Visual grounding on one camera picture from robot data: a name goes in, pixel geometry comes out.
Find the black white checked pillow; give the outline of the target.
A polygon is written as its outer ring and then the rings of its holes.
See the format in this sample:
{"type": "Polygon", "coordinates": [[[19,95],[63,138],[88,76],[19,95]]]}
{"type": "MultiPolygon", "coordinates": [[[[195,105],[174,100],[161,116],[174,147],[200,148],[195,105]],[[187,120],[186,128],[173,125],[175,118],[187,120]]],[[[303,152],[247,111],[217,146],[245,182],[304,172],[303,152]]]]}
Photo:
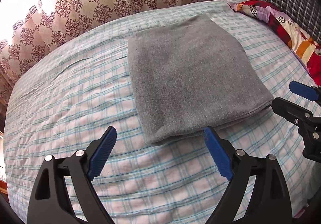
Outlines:
{"type": "Polygon", "coordinates": [[[320,44],[320,4],[317,0],[266,0],[287,14],[320,44]]]}

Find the red floral pillow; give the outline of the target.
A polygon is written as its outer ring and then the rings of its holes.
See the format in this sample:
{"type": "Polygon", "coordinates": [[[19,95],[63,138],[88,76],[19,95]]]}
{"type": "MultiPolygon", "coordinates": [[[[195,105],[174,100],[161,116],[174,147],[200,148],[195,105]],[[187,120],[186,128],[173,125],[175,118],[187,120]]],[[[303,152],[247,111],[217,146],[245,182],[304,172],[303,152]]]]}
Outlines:
{"type": "Polygon", "coordinates": [[[320,44],[287,14],[266,1],[228,2],[230,8],[266,23],[303,64],[316,85],[320,86],[320,44]]]}

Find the grey sweatpants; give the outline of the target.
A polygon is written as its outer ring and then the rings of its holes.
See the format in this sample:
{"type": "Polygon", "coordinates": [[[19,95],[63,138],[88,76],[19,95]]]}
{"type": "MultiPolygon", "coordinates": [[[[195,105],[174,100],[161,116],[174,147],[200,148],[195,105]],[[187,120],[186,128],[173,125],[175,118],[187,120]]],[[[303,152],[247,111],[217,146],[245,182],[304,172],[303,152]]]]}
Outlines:
{"type": "Polygon", "coordinates": [[[227,128],[273,100],[241,43],[206,15],[135,33],[128,62],[149,145],[227,128]]]}

